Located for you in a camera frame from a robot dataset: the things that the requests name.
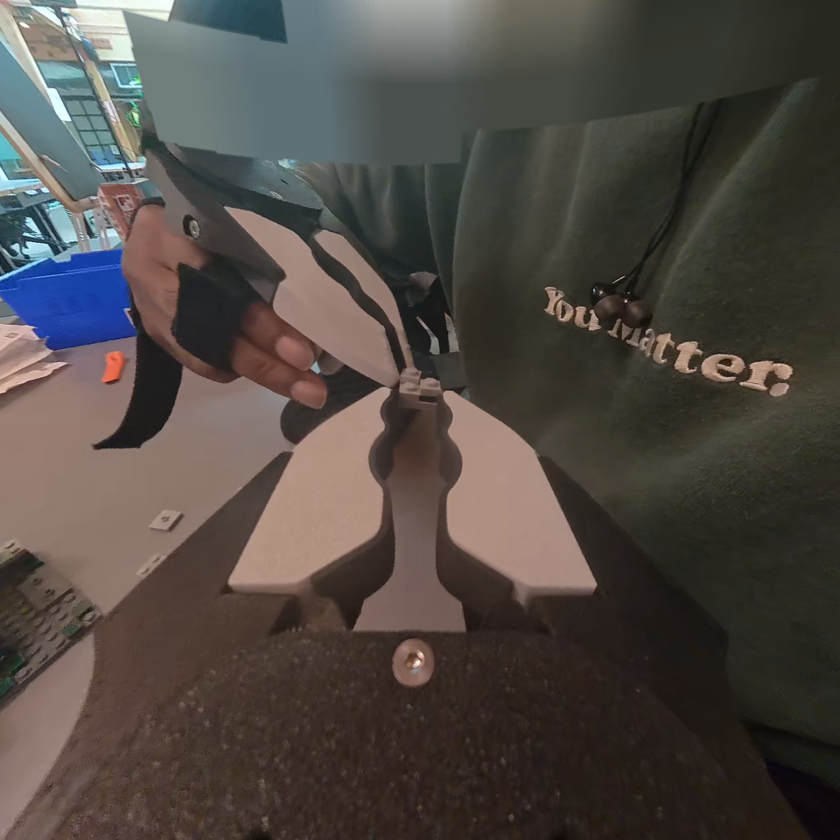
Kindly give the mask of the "person's right hand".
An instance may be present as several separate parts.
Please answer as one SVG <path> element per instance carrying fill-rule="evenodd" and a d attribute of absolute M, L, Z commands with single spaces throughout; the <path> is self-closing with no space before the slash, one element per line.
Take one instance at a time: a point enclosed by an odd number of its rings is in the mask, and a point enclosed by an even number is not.
<path fill-rule="evenodd" d="M 175 341 L 178 270 L 200 270 L 208 261 L 207 253 L 168 225 L 162 206 L 139 209 L 123 244 L 122 271 L 147 333 L 187 370 L 205 379 L 230 383 L 243 377 L 304 406 L 323 408 L 328 388 L 312 371 L 314 345 L 263 301 L 252 303 L 240 320 L 230 352 L 231 371 L 206 364 Z"/>

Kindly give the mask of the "grey green brick castle model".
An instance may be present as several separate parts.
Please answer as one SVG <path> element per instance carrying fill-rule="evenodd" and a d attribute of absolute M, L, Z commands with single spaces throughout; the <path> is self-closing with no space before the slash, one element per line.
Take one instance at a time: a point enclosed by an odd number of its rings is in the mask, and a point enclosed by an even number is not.
<path fill-rule="evenodd" d="M 20 694 L 102 619 L 98 605 L 15 540 L 1 546 L 1 702 Z"/>

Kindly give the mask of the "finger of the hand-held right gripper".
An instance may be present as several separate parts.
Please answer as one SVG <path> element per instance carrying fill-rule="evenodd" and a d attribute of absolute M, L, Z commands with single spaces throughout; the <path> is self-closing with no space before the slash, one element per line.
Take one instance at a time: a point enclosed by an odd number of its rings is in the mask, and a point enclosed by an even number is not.
<path fill-rule="evenodd" d="M 364 251 L 358 250 L 352 240 L 328 230 L 320 230 L 314 234 L 312 243 L 318 244 L 321 250 L 340 263 L 358 281 L 365 295 L 365 298 L 361 300 L 362 302 L 370 299 L 381 309 L 382 315 L 377 316 L 377 318 L 393 329 L 395 338 L 401 348 L 399 351 L 393 351 L 397 370 L 403 371 L 406 368 L 414 368 L 413 352 L 404 330 L 403 318 L 397 301 L 392 294 L 392 290 L 374 268 Z"/>
<path fill-rule="evenodd" d="M 361 301 L 365 295 L 352 274 L 313 244 L 312 236 L 306 244 L 257 213 L 226 211 L 285 274 L 272 302 L 275 313 L 335 362 L 384 387 L 398 385 L 401 371 L 393 351 L 400 345 L 393 329 L 377 318 L 382 310 L 375 302 Z"/>

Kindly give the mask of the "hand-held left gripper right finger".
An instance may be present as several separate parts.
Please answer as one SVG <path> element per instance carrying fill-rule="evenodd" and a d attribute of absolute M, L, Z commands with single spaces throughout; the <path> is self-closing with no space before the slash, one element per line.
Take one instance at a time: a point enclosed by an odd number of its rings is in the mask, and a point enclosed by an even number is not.
<path fill-rule="evenodd" d="M 437 576 L 447 592 L 464 606 L 592 595 L 593 572 L 533 448 L 453 392 L 437 418 Z"/>

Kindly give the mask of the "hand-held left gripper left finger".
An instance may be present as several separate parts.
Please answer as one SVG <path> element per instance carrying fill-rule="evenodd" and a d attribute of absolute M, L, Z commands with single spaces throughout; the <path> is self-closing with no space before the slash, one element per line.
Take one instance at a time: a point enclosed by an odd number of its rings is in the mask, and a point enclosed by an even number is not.
<path fill-rule="evenodd" d="M 297 445 L 239 556 L 233 592 L 304 596 L 320 574 L 380 534 L 385 492 L 371 450 L 385 432 L 380 388 L 324 421 Z"/>

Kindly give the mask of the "white paper sheets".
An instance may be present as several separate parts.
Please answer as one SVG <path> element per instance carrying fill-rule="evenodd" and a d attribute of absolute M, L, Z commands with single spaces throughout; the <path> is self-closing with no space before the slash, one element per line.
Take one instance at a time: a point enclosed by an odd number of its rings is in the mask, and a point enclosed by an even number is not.
<path fill-rule="evenodd" d="M 57 358 L 35 328 L 1 325 L 1 395 L 45 379 L 66 366 L 67 362 Z"/>

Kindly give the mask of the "grey four-stud base plate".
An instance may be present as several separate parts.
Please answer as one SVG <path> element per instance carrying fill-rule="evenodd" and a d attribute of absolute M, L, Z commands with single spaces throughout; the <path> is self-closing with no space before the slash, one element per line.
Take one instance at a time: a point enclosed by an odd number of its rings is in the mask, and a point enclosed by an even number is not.
<path fill-rule="evenodd" d="M 401 386 L 401 374 L 396 391 L 401 408 L 410 411 L 431 410 L 441 401 L 444 391 L 438 379 L 426 376 L 422 371 L 423 379 L 419 387 L 405 387 Z"/>

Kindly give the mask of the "blue plastic bin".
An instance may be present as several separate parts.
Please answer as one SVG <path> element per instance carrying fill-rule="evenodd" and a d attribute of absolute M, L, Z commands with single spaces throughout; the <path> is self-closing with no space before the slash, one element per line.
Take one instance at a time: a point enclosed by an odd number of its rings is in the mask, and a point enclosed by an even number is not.
<path fill-rule="evenodd" d="M 7 273 L 1 296 L 53 351 L 130 339 L 120 248 L 47 258 Z"/>

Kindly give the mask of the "cluster of grey square plates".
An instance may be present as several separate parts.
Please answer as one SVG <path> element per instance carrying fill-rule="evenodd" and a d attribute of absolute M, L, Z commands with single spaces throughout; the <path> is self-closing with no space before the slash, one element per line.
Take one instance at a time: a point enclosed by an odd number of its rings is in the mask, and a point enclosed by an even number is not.
<path fill-rule="evenodd" d="M 149 529 L 154 532 L 168 533 L 176 528 L 183 520 L 181 511 L 163 510 L 152 520 Z M 136 572 L 136 576 L 143 579 L 155 571 L 167 558 L 165 553 L 151 555 Z"/>

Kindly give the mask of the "grey desk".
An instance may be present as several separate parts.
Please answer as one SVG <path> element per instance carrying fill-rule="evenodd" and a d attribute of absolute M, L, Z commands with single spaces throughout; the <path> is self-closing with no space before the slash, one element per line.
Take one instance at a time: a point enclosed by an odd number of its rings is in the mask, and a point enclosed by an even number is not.
<path fill-rule="evenodd" d="M 280 598 L 222 593 L 277 483 L 287 400 L 186 372 L 164 431 L 95 451 L 131 392 L 100 379 L 128 340 L 61 353 L 67 367 L 2 396 L 2 543 L 15 540 L 99 605 L 103 620 L 2 708 L 2 838 L 48 838 L 90 757 L 213 662 L 266 637 Z M 171 532 L 149 525 L 181 511 Z M 136 572 L 156 553 L 166 560 Z"/>

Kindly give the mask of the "large glass window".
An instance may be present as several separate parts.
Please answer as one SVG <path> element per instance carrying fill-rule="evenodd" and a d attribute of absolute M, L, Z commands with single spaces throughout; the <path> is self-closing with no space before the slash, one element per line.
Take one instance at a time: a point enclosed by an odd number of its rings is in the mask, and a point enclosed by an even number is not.
<path fill-rule="evenodd" d="M 142 169 L 144 96 L 114 2 L 2 2 L 2 47 L 110 181 Z"/>

